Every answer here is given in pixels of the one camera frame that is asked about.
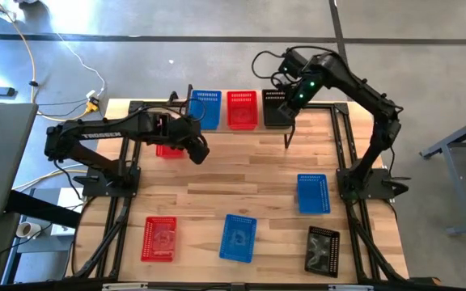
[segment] black basket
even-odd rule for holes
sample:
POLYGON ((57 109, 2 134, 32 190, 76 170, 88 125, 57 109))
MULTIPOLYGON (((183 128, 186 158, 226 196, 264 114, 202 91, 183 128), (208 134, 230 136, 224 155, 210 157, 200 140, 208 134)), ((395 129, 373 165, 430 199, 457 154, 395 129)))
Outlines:
POLYGON ((262 90, 262 107, 264 108, 264 125, 267 129, 288 129, 294 120, 288 120, 278 111, 285 100, 285 92, 278 90, 262 90))
POLYGON ((309 226, 305 271, 337 278, 339 232, 309 226))

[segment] desk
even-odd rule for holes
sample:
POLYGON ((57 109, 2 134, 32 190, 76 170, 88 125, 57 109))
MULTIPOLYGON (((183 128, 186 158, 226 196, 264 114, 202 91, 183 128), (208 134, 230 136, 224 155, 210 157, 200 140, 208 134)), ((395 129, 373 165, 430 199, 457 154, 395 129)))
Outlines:
MULTIPOLYGON (((110 99, 107 118, 127 115, 130 99, 110 99)), ((356 103, 348 103, 356 147, 366 150, 373 121, 356 103)), ((345 142, 345 130, 341 129, 345 142)), ((345 206, 338 196, 338 168, 329 112, 303 110, 296 120, 291 147, 285 150, 279 134, 204 133, 210 155, 201 165, 188 159, 155 156, 155 147, 142 145, 142 178, 134 198, 125 237, 119 280, 179 282, 351 283, 356 281, 345 206), (332 213, 301 215, 296 201, 297 174, 325 173, 332 213), (228 213, 258 220, 251 264, 219 259, 218 249, 228 213), (143 263, 140 254, 147 216, 178 217, 176 258, 172 263, 143 263), (303 270, 308 226, 341 233, 339 277, 303 270)), ((118 158, 121 140, 101 140, 97 151, 118 158)), ((345 160, 350 163, 345 152, 345 160)), ((375 165, 382 166, 381 160, 375 165)), ((76 266, 100 243, 109 199, 96 198, 78 231, 76 266)), ((393 212, 381 201, 367 202, 376 245, 386 259, 407 277, 405 258, 393 212)), ((106 274, 114 256, 109 249, 106 274)), ((366 274, 368 256, 362 248, 366 274)))

